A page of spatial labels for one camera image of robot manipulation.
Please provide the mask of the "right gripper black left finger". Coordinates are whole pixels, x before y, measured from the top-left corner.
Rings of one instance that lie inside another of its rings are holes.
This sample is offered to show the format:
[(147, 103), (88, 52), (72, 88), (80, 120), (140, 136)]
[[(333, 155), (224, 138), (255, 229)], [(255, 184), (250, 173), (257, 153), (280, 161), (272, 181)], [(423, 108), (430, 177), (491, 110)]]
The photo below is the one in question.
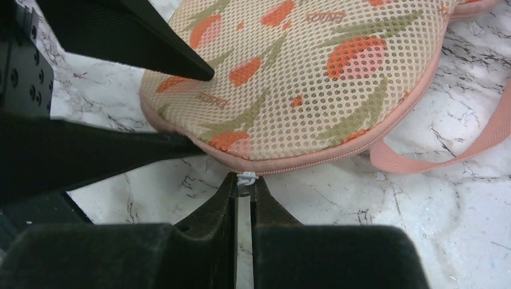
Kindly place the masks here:
[(234, 288), (237, 177), (175, 225), (30, 226), (1, 264), (2, 288)]

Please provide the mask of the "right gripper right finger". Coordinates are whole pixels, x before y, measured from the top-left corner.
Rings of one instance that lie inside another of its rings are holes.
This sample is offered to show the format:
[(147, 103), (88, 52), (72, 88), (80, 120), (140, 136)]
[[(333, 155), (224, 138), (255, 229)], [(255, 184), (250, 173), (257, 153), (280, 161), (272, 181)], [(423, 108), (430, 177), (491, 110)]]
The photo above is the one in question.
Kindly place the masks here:
[(250, 193), (255, 288), (428, 288), (414, 244), (402, 230), (303, 225), (263, 178)]

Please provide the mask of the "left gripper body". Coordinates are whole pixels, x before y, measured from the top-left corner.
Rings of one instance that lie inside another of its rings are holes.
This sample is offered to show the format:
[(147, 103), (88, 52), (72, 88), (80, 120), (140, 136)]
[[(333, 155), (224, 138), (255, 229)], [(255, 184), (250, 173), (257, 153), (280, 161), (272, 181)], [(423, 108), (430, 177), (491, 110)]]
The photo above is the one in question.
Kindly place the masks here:
[(54, 71), (37, 48), (39, 15), (1, 1), (1, 112), (48, 118)]

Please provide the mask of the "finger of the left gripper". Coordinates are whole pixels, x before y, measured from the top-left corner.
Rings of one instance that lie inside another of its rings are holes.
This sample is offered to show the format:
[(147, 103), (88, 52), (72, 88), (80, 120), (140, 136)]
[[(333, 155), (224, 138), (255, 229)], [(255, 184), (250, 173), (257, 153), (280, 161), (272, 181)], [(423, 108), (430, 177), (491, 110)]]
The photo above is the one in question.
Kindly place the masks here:
[(1, 114), (1, 203), (69, 191), (161, 160), (202, 155), (187, 137)]

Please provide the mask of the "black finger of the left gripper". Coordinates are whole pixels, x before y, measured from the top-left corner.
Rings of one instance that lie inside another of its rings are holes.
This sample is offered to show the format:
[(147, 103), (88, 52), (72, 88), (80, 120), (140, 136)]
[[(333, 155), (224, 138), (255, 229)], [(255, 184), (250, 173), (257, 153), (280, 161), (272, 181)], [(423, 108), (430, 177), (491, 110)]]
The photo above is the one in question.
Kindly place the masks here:
[(215, 75), (149, 1), (37, 4), (66, 52), (199, 81), (210, 81)]

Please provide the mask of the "floral mesh laundry bag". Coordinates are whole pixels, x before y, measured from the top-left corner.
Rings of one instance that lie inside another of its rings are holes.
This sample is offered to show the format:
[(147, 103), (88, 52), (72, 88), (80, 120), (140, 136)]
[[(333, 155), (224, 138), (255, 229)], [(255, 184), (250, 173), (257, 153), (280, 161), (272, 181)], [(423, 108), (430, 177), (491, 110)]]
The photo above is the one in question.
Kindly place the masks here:
[(510, 89), (480, 135), (442, 163), (394, 152), (387, 135), (427, 91), (450, 22), (495, 1), (183, 1), (169, 26), (214, 69), (201, 82), (146, 70), (153, 128), (190, 138), (238, 174), (299, 170), (370, 152), (374, 167), (422, 173), (510, 135)]

